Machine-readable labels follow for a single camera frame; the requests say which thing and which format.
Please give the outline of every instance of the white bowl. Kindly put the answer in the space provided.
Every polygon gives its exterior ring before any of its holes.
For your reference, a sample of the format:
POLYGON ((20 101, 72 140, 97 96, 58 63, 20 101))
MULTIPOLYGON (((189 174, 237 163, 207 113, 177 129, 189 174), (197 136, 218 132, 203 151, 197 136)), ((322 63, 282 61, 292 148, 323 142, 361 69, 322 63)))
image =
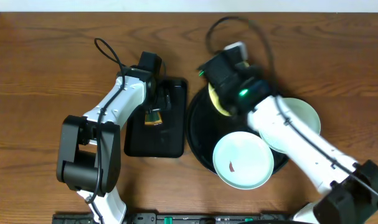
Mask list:
MULTIPOLYGON (((313 109, 311 105, 303 100, 296 98, 283 98, 283 101, 292 110, 292 112, 297 115, 297 117, 302 120, 305 124, 309 126, 314 132, 320 134, 321 123, 319 115, 316 110, 313 109)), ((259 135, 268 144, 268 146, 280 153, 285 153, 284 145, 281 145, 279 141, 278 133, 266 133, 262 128, 259 128, 259 135)))
POLYGON ((258 136, 237 131, 216 144, 212 157, 216 173, 232 187, 242 190, 263 185, 272 175, 274 160, 268 145, 258 136))

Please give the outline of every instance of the cable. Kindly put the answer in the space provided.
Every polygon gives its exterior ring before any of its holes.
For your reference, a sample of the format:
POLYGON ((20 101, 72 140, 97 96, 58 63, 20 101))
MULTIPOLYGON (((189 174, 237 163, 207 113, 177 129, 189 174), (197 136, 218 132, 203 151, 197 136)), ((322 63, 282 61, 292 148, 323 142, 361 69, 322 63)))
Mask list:
POLYGON ((239 224, 310 224, 291 220, 254 220, 239 224))
POLYGON ((165 79, 166 78, 166 64, 165 64, 165 62, 164 62, 163 59, 161 59, 161 63, 163 64, 163 67, 164 67, 164 76, 163 76, 163 79, 165 79))
POLYGON ((97 209, 95 203, 92 202, 90 205, 92 206, 92 208, 95 211, 96 215, 99 217, 99 224, 103 224, 104 223, 103 215, 100 214, 99 209, 97 209))
POLYGON ((89 199, 85 199, 85 202, 87 204, 92 204, 92 207, 95 208, 93 205, 93 201, 95 200, 98 191, 100 190, 100 185, 102 184, 102 129, 101 129, 101 124, 102 124, 102 118, 104 113, 106 112, 108 106, 111 104, 111 102, 120 94, 125 87, 125 75, 123 73, 123 67, 125 66, 124 64, 121 63, 120 59, 118 58, 117 54, 115 51, 106 43, 103 39, 101 38, 95 38, 94 43, 96 45, 96 48, 107 58, 112 60, 113 62, 117 63, 120 66, 121 70, 121 76, 122 76, 122 85, 120 85, 120 88, 117 90, 117 92, 107 101, 107 103, 104 105, 104 107, 100 108, 100 114, 97 119, 97 135, 96 135, 96 140, 97 140, 97 180, 96 180, 96 186, 95 190, 93 191, 93 195, 89 199), (108 50, 113 54, 114 58, 111 58, 109 55, 107 55, 97 44, 97 41, 102 42, 108 50))
POLYGON ((329 156, 328 154, 326 154, 322 149, 320 149, 315 143, 313 143, 312 141, 310 141, 304 134, 302 134, 293 124, 291 121, 291 119, 283 112, 283 110, 281 109, 280 107, 280 104, 278 102, 278 90, 277 90, 277 86, 278 86, 278 82, 277 82, 277 75, 276 75, 276 69, 275 69, 275 60, 274 60, 274 56, 273 56, 273 52, 272 52, 272 48, 269 44, 269 41, 268 39, 266 38, 266 35, 263 33, 262 29, 260 28, 260 26, 258 26, 254 21, 251 21, 247 18, 244 18, 244 17, 238 17, 238 16, 227 16, 227 17, 223 17, 221 19, 219 19, 216 23, 214 23, 210 29, 208 30, 207 32, 207 35, 206 35, 206 47, 207 47, 207 50, 211 53, 211 54, 216 54, 218 52, 214 51, 212 46, 211 46, 211 35, 214 31, 214 29, 221 23, 221 22, 224 22, 224 21, 227 21, 227 20, 236 20, 236 21, 240 21, 240 22, 244 22, 246 24, 248 24, 249 28, 251 28, 253 31, 255 31, 255 33, 259 36, 264 48, 265 48, 265 51, 266 51, 266 55, 267 55, 267 59, 268 59, 268 67, 270 69, 270 73, 272 75, 272 82, 273 82, 273 93, 272 95, 275 97, 275 103, 276 103, 276 107, 277 107, 277 110, 281 113, 281 115, 283 116, 284 120, 285 120, 285 123, 287 123, 288 125, 290 125, 290 127, 298 134, 300 135, 308 144, 310 144, 316 151, 318 151, 320 154, 322 154, 325 158, 327 158, 327 160, 329 160, 332 165, 334 166, 337 166, 338 168, 340 168, 341 170, 343 170, 345 173, 347 173, 351 178, 353 178, 354 180, 356 180, 359 184, 361 184, 363 187, 365 187, 369 192, 371 192, 372 194, 374 194, 375 196, 378 197, 378 192, 376 192, 373 188, 371 188, 370 186, 368 186, 365 182, 363 182, 360 178, 356 177, 349 169, 347 169, 346 167, 344 167, 342 164, 340 164, 335 158, 332 158, 331 156, 329 156))

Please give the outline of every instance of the black round plate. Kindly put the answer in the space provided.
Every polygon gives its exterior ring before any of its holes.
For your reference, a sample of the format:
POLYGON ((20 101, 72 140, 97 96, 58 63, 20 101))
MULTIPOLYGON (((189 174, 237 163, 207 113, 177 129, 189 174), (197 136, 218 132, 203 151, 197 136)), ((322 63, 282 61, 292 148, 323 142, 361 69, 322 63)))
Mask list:
MULTIPOLYGON (((259 136, 247 126, 247 118, 233 119, 220 114, 210 100, 207 86, 200 90, 190 102, 185 125, 187 141, 197 160, 216 174, 212 162, 215 145, 226 134, 235 131, 246 131, 259 136)), ((288 157, 272 149, 271 151, 275 161, 274 174, 287 163, 288 157)))

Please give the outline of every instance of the wood grain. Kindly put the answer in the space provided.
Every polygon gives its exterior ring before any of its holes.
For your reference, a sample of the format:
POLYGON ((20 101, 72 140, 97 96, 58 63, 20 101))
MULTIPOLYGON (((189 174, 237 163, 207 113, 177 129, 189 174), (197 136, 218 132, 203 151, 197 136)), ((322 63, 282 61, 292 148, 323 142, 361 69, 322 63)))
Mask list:
MULTIPOLYGON (((2 13, 0 16, 0 223, 50 223, 55 212, 88 212, 55 168, 68 114, 92 109, 111 89, 118 66, 93 45, 105 39, 125 64, 156 52, 168 75, 189 81, 189 100, 205 82, 196 67, 210 55, 209 26, 226 14, 2 13)), ((322 135, 360 162, 378 164, 378 14, 252 13, 276 55, 280 86, 309 101, 322 135)), ((224 24, 215 47, 246 42, 245 26, 224 24)), ((121 157, 117 188, 130 210, 161 213, 296 212, 319 198, 289 162, 264 186, 237 190, 203 168, 186 144, 178 159, 121 157)), ((378 212, 368 223, 378 223, 378 212)))

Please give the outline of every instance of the black plastic tray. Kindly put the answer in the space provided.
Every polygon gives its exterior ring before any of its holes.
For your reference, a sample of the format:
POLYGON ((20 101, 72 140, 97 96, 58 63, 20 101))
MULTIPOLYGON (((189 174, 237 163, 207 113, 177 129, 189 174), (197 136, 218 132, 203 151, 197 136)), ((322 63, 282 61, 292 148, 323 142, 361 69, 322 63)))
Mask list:
POLYGON ((138 107, 127 121, 124 152, 133 157, 178 158, 184 150, 184 116, 187 83, 184 79, 167 78, 162 86, 168 88, 172 109, 162 111, 162 124, 144 125, 145 110, 138 107))
MULTIPOLYGON (((208 87, 200 90, 190 102, 186 116, 186 137, 191 151, 197 160, 216 174, 212 155, 215 145, 226 134, 235 131, 246 131, 259 134, 247 126, 247 118, 235 118, 220 114, 212 104, 208 87)), ((272 150, 275 166, 273 174, 279 171, 288 161, 285 154, 272 150)))

